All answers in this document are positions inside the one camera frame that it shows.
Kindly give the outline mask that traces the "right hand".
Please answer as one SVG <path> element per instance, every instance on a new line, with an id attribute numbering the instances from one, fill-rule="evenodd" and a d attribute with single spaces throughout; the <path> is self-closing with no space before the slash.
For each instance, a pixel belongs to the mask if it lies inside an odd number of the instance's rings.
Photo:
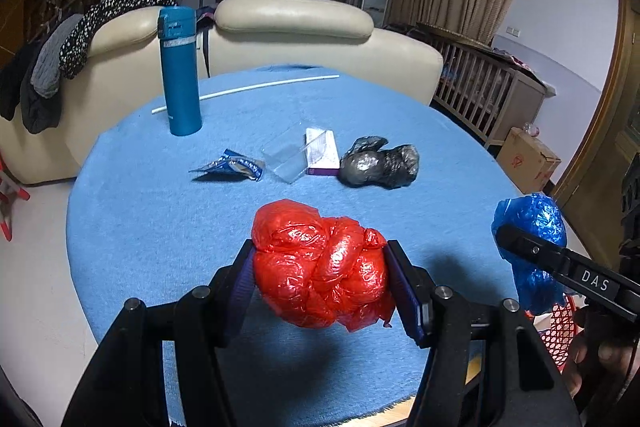
<path id="1" fill-rule="evenodd" d="M 639 368 L 638 347 L 602 341 L 596 345 L 587 329 L 575 336 L 567 351 L 562 380 L 572 398 L 584 384 L 617 399 L 628 388 Z"/>

